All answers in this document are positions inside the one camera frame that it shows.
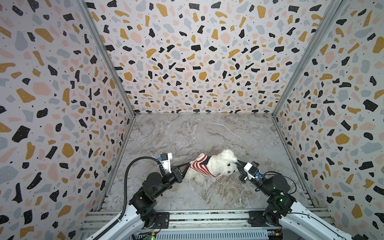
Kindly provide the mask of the red white striped knit sweater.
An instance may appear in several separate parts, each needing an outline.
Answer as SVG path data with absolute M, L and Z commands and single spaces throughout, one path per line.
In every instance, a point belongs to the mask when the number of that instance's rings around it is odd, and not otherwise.
M 218 177 L 220 173 L 217 175 L 213 175 L 208 168 L 210 158 L 211 156 L 207 156 L 204 153 L 201 153 L 194 161 L 190 162 L 189 169 L 205 177 Z

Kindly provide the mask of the white plush teddy bear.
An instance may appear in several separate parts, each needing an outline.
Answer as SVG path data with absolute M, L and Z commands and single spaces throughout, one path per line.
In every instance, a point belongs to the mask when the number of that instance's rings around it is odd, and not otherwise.
M 220 173 L 218 177 L 230 176 L 233 173 L 238 171 L 238 168 L 236 166 L 237 160 L 238 158 L 235 156 L 232 150 L 225 149 L 217 155 L 211 155 L 210 161 L 208 163 L 208 168 L 213 175 L 217 175 Z M 199 184 L 203 184 L 207 180 L 207 178 L 214 178 L 214 177 L 205 177 L 189 169 L 186 174 L 185 180 L 187 181 L 194 180 Z

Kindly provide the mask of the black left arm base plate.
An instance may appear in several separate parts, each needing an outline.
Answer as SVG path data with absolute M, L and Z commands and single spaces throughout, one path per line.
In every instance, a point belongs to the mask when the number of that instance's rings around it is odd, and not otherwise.
M 143 217 L 142 221 L 144 222 L 145 228 L 167 229 L 170 223 L 170 213 L 152 211 Z

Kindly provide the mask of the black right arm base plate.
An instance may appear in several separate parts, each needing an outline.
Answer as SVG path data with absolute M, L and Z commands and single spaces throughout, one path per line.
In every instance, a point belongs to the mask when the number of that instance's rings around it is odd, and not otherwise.
M 285 217 L 279 213 L 262 211 L 249 211 L 248 223 L 252 227 L 280 227 L 279 221 Z

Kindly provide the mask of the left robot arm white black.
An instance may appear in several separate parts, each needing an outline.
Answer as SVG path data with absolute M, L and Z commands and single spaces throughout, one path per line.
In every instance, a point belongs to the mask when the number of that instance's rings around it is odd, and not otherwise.
M 128 200 L 125 193 L 123 210 L 89 240 L 126 240 L 142 228 L 151 227 L 156 219 L 156 198 L 170 190 L 175 183 L 181 183 L 186 176 L 190 163 L 175 166 L 170 173 L 153 172 L 142 183 L 139 190 Z

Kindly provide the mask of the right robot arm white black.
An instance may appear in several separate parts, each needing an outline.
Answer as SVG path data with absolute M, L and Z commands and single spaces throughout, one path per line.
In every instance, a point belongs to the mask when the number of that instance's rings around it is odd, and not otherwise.
M 289 192 L 291 187 L 288 177 L 274 171 L 262 174 L 256 162 L 245 163 L 238 160 L 236 165 L 240 172 L 239 180 L 252 183 L 257 192 L 268 197 L 268 206 L 262 214 L 250 213 L 249 224 L 252 226 L 280 226 L 298 235 L 300 240 L 364 239 L 359 234 L 352 236 L 345 233 L 313 214 Z

